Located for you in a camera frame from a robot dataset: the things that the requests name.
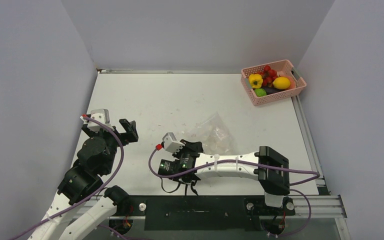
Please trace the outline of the pink plastic basket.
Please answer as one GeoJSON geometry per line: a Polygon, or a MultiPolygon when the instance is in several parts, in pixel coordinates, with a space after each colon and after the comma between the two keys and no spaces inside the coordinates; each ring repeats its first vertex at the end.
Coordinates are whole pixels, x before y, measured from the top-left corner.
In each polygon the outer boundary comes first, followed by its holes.
{"type": "Polygon", "coordinates": [[[291,98],[297,96],[307,87],[304,78],[297,72],[294,65],[287,59],[260,64],[256,66],[246,67],[241,70],[241,83],[254,106],[268,104],[274,101],[291,98]],[[254,89],[249,84],[249,75],[257,74],[262,71],[265,65],[269,65],[272,69],[277,71],[278,77],[287,77],[290,79],[291,86],[289,89],[282,90],[276,94],[266,95],[264,97],[257,97],[254,89]]]}

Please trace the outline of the yellow lemon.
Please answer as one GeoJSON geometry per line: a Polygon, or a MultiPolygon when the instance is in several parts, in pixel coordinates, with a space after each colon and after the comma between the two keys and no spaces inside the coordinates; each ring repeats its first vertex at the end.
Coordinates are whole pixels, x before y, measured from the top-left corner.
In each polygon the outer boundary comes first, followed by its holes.
{"type": "Polygon", "coordinates": [[[272,82],[272,85],[278,90],[288,90],[292,84],[288,77],[280,76],[272,82]]]}

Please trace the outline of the clear zip top bag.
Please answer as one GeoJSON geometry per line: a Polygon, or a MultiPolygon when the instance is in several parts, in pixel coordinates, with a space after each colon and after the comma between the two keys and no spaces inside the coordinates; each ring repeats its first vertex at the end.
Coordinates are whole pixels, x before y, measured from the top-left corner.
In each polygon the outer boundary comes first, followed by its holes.
{"type": "Polygon", "coordinates": [[[236,140],[218,112],[196,123],[182,138],[189,142],[201,142],[203,151],[209,155],[238,153],[236,140]]]}

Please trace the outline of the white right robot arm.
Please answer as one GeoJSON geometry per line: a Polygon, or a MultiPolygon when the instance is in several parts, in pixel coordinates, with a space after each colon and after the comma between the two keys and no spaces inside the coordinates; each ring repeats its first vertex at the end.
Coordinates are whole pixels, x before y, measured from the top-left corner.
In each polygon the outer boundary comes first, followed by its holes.
{"type": "Polygon", "coordinates": [[[165,150],[173,160],[161,160],[154,175],[181,184],[193,186],[210,178],[244,178],[259,182],[264,190],[263,209],[277,213],[290,194],[289,159],[269,146],[239,155],[206,154],[201,142],[167,139],[156,145],[156,151],[165,150]]]}

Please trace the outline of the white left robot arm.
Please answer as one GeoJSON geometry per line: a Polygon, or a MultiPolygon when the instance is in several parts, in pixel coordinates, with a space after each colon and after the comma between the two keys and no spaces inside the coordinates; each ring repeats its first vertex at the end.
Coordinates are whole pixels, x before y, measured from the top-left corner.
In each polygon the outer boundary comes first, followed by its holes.
{"type": "Polygon", "coordinates": [[[65,173],[54,199],[31,240],[82,240],[113,214],[131,209],[129,194],[121,187],[107,187],[102,177],[115,177],[121,165],[113,167],[117,152],[139,140],[136,122],[120,119],[124,132],[109,121],[83,115],[82,131],[88,138],[77,152],[77,159],[65,173]]]}

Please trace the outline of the yellow bell pepper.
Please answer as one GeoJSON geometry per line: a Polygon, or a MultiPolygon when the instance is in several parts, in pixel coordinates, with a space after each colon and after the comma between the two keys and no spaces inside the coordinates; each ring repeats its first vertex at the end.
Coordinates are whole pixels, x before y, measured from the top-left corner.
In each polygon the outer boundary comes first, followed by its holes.
{"type": "Polygon", "coordinates": [[[253,73],[249,75],[248,82],[252,89],[259,89],[262,87],[264,79],[261,74],[253,73]]]}

